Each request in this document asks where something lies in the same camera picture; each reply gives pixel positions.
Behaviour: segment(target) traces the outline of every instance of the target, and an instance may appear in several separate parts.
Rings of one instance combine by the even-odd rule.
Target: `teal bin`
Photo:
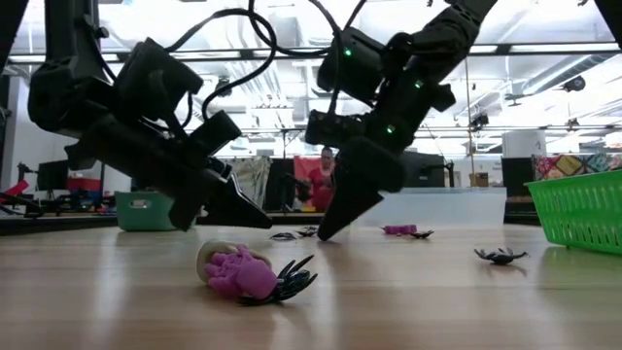
[[[173,199],[158,192],[115,192],[117,220],[125,231],[164,231],[176,228],[168,219]]]

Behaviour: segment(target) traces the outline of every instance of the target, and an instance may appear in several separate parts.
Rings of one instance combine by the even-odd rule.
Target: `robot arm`
[[[371,107],[369,113],[337,116],[311,111],[305,135],[311,144],[339,148],[336,192],[318,230],[327,240],[379,203],[378,193],[399,192],[405,172],[397,157],[414,141],[430,108],[439,112],[456,101],[441,85],[475,43],[481,23],[497,0],[446,0],[451,6],[414,34],[398,33],[382,45],[355,28],[342,33],[344,52],[333,44],[318,74],[318,86],[342,90]],[[622,8],[596,1],[620,43]],[[335,62],[343,62],[336,77]]]
[[[96,0],[46,0],[46,62],[30,82],[31,121],[74,137],[72,170],[101,160],[173,198],[171,223],[188,229],[202,207],[222,225],[270,228],[237,185],[231,166],[212,157],[241,131],[224,112],[187,135],[174,111],[203,81],[151,39],[139,43],[111,85],[104,75]],[[164,120],[170,132],[154,122]]]

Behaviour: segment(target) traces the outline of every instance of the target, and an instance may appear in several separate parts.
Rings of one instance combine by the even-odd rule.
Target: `wooden table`
[[[622,258],[549,246],[539,228],[267,239],[283,229],[0,237],[0,348],[622,348]],[[214,237],[248,243],[275,266],[315,254],[320,277],[283,307],[222,301],[194,272]],[[494,267],[472,252],[500,246],[531,257]]]

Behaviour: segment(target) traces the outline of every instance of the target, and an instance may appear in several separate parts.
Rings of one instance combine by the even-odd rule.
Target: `ceiling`
[[[358,1],[323,0],[322,3],[339,24],[345,23]],[[386,42],[399,31],[415,32],[447,5],[435,0],[370,0],[354,25],[369,36]],[[178,0],[106,0],[100,1],[101,24],[111,37],[102,42],[104,53],[129,51],[147,36],[163,46],[172,44],[196,22],[223,7],[217,1]],[[229,0],[227,7],[246,7],[246,2]],[[326,46],[330,28],[320,13],[303,0],[258,0],[257,11],[274,26],[279,44],[284,47],[311,48]],[[30,56],[45,52],[43,0],[31,0],[26,17],[13,46],[13,56]],[[500,0],[484,21],[477,44],[569,44],[612,42],[613,38],[593,1],[578,7],[574,0]],[[227,17],[208,24],[184,47],[184,51],[264,48],[250,24],[243,17]],[[547,52],[547,45],[525,50]],[[304,127],[311,109],[325,110],[328,101],[314,91],[320,59],[276,61],[268,71],[250,83],[237,87],[229,97],[218,98],[210,110],[227,110],[238,125],[254,135],[231,143],[223,150],[229,154],[263,154],[283,152],[283,139],[278,129]],[[432,111],[413,147],[420,152],[445,155],[464,154],[467,133],[447,127],[467,126],[469,115],[489,115],[490,126],[497,129],[474,135],[479,150],[493,150],[501,142],[502,126],[564,125],[577,118],[582,125],[606,125],[622,122],[621,97],[614,92],[622,88],[622,57],[614,54],[535,54],[511,56],[472,56],[446,79],[456,95],[457,103],[449,110]],[[203,77],[205,85],[196,98],[195,110],[202,98],[214,90],[218,77],[231,80],[248,74],[260,61],[196,61],[187,63]],[[36,65],[20,65],[32,72]],[[119,71],[120,64],[112,64]],[[587,82],[581,92],[567,93],[559,86],[581,75]],[[505,100],[507,94],[535,95],[517,101]],[[365,106],[343,96],[338,111],[360,113]],[[186,106],[181,103],[182,119]],[[190,129],[198,126],[193,120]],[[610,130],[591,130],[573,137],[584,145],[603,144]],[[310,154],[317,148],[304,145],[301,133],[286,138],[290,154]],[[554,147],[556,140],[568,136],[566,131],[548,131]]]

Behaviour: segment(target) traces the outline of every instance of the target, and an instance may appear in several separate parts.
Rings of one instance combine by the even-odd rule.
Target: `red shirt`
[[[334,195],[334,188],[332,185],[326,185],[325,182],[330,181],[330,176],[326,176],[322,173],[320,168],[315,168],[309,172],[309,180],[313,187],[313,197],[311,203],[316,210],[324,211],[328,209],[332,196]]]

